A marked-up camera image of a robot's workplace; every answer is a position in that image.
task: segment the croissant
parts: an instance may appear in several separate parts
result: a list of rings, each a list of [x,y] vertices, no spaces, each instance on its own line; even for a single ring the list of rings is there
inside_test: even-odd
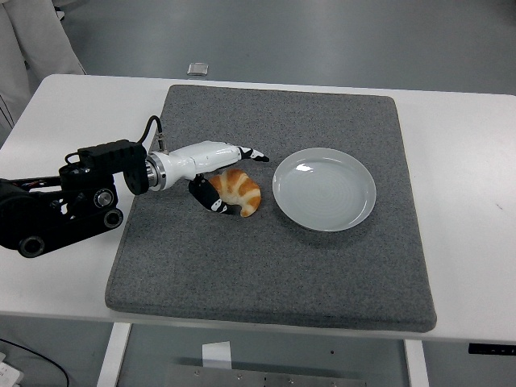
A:
[[[244,218],[254,214],[260,205],[260,187],[241,169],[227,169],[213,176],[210,183],[224,202],[242,207],[240,216]]]

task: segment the white cloth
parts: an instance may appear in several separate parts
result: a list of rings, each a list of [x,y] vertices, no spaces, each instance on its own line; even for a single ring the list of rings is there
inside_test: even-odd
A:
[[[0,48],[0,125],[7,131],[31,99],[24,60],[40,80],[85,74],[52,0],[0,0]]]

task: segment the metal plate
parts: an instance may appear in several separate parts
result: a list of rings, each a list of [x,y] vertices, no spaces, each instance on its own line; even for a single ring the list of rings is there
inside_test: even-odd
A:
[[[207,63],[190,63],[186,75],[205,76],[208,73]]]
[[[167,387],[366,387],[365,381],[286,373],[170,365]]]

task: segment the white plate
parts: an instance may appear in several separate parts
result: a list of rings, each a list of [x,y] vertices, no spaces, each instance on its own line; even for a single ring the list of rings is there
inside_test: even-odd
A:
[[[273,193],[294,222],[316,231],[341,231],[371,214],[377,188],[354,157],[335,149],[296,152],[277,167]]]

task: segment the gray floor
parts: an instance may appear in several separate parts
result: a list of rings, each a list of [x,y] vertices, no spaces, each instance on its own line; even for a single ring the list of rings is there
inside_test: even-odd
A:
[[[204,79],[215,81],[516,94],[514,0],[78,0],[64,10],[89,74],[187,78],[189,63],[206,62]],[[44,337],[58,357],[69,353],[60,335],[81,339],[88,361],[105,351],[103,325],[20,321],[2,318],[0,336],[36,347]],[[513,357],[468,356],[463,344],[425,350],[431,387],[516,385]],[[91,385],[84,374],[73,382]]]

